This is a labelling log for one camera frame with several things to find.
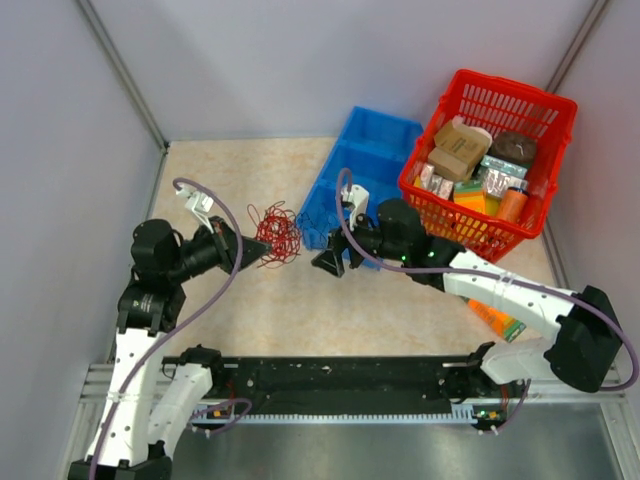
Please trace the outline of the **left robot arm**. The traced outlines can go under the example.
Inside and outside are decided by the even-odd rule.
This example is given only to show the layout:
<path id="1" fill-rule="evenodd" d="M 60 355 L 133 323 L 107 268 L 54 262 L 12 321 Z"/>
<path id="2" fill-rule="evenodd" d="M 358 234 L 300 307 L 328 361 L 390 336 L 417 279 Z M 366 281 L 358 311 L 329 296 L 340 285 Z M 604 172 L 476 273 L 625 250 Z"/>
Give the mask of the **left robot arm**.
<path id="1" fill-rule="evenodd" d="M 228 275 L 252 265 L 270 245 L 238 236 L 220 217 L 183 239 L 163 219 L 133 232 L 132 277 L 118 302 L 116 354 L 100 426 L 70 479 L 168 479 L 177 443 L 197 404 L 226 387 L 219 351 L 185 350 L 166 393 L 154 398 L 165 340 L 186 300 L 184 282 L 211 269 Z"/>

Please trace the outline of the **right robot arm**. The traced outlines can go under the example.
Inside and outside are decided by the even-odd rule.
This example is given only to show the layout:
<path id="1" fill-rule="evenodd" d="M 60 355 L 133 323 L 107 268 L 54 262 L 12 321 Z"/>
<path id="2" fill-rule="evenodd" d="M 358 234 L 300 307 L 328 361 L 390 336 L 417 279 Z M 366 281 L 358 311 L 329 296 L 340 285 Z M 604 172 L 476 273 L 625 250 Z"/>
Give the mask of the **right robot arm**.
<path id="1" fill-rule="evenodd" d="M 386 200 L 371 220 L 359 214 L 353 225 L 329 234 L 327 248 L 312 261 L 335 277 L 364 260 L 389 260 L 414 282 L 475 300 L 538 332 L 516 344 L 487 343 L 467 370 L 469 388 L 487 396 L 515 380 L 555 376 L 582 392 L 604 389 L 604 380 L 623 345 L 612 304 L 602 290 L 582 291 L 536 284 L 510 273 L 462 245 L 426 232 L 419 213 L 404 200 Z"/>

